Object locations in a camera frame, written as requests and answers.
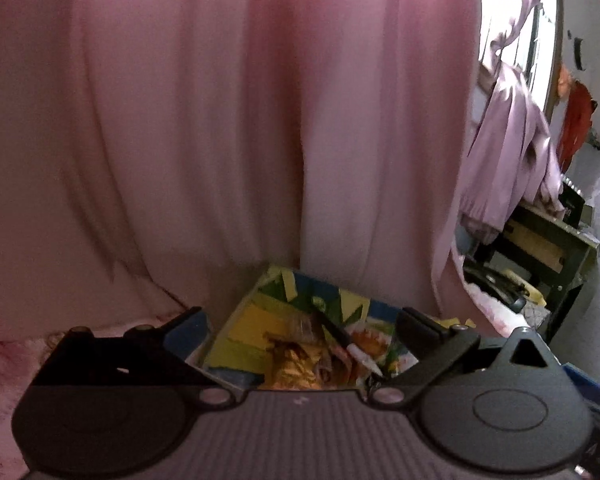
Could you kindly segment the orange chips clear bag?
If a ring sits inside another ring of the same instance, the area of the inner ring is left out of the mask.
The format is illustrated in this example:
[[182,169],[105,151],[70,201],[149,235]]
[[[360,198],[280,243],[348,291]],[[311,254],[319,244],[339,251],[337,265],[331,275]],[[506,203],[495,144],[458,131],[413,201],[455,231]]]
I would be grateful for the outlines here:
[[352,341],[379,366],[385,377],[396,377],[418,363],[418,359],[396,338],[394,325],[370,320],[346,328]]

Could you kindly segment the gold snack bag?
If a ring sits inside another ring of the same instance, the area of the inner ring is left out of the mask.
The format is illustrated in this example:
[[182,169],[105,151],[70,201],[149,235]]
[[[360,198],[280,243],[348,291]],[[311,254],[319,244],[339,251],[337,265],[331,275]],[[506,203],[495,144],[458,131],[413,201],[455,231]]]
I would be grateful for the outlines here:
[[324,390],[332,382],[332,357],[326,344],[268,336],[271,358],[263,389]]

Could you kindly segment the dark blue packet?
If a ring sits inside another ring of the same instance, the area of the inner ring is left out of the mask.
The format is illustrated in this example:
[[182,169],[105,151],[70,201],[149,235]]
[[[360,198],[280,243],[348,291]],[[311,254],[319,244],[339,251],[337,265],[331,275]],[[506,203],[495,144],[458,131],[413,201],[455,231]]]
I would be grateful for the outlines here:
[[317,306],[314,306],[314,304],[311,304],[311,310],[318,319],[318,322],[321,323],[321,326],[326,328],[330,336],[337,341],[337,344],[348,350],[350,355],[358,360],[361,357],[361,349],[352,341],[349,334],[332,322],[326,313],[321,311]]

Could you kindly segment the cardboard tray with colourful lining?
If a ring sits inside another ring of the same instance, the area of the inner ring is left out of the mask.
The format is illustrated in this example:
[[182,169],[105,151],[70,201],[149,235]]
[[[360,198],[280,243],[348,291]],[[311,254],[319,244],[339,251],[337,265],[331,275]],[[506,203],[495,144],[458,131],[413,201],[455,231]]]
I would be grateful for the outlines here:
[[235,388],[262,388],[271,358],[268,336],[326,344],[332,357],[332,382],[327,389],[364,388],[372,372],[342,348],[312,313],[317,306],[338,327],[378,320],[394,325],[397,307],[349,292],[295,270],[270,266],[242,298],[200,364]]

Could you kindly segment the dark wooden desk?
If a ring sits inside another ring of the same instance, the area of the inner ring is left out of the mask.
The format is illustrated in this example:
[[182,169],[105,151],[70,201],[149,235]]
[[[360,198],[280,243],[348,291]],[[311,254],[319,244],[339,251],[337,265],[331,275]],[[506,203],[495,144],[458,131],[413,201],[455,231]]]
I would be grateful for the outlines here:
[[570,313],[596,265],[600,242],[539,208],[522,203],[504,230],[489,245],[478,244],[474,258],[488,263],[500,254],[530,273],[533,283],[548,287],[545,297],[550,316],[540,328],[551,342]]

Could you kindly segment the floral pink bedsheet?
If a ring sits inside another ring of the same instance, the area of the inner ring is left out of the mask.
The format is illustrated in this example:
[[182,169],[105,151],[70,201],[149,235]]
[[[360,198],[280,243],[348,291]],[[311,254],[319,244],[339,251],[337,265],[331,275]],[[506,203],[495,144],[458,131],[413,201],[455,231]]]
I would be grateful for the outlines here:
[[12,413],[35,373],[61,336],[0,342],[0,479],[18,479],[27,470],[10,430]]

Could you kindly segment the black box on desk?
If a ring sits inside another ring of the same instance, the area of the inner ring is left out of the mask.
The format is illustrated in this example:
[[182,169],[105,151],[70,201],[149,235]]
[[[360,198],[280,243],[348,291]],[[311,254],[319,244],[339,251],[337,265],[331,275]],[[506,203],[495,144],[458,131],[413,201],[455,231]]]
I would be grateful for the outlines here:
[[562,192],[559,200],[565,208],[562,221],[577,229],[583,214],[585,199],[580,188],[577,188],[566,176],[562,177]]

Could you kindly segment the knotted lilac window curtain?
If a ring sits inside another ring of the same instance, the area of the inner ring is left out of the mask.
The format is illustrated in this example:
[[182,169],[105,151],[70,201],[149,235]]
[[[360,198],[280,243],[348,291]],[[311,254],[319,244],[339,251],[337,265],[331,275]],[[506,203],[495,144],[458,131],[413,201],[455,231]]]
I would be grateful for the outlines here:
[[489,11],[486,43],[493,89],[467,156],[460,224],[476,240],[492,243],[516,207],[539,206],[561,217],[564,206],[556,148],[545,114],[524,74],[504,60],[541,0],[482,0]]

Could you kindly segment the pink draped curtain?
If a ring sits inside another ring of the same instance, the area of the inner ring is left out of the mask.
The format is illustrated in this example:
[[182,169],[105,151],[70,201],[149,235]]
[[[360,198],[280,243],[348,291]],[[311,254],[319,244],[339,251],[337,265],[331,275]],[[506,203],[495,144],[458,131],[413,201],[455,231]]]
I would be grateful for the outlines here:
[[271,263],[488,321],[452,252],[480,0],[0,0],[0,340]]

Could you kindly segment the red hanging decoration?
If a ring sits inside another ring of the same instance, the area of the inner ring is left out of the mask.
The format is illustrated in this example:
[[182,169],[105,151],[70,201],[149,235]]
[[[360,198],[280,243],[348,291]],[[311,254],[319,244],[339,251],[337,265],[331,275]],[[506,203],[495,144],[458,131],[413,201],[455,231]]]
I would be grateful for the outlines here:
[[560,171],[565,174],[588,136],[597,103],[588,87],[574,78],[565,64],[560,68],[557,92],[561,99],[567,100],[562,133],[557,145]]

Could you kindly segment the round wall clock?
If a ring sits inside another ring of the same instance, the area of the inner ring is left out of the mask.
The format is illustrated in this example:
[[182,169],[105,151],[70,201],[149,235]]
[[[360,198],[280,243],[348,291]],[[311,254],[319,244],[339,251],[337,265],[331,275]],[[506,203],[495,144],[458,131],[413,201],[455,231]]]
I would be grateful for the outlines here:
[[586,70],[584,62],[584,39],[581,37],[573,39],[573,59],[576,69],[584,72]]

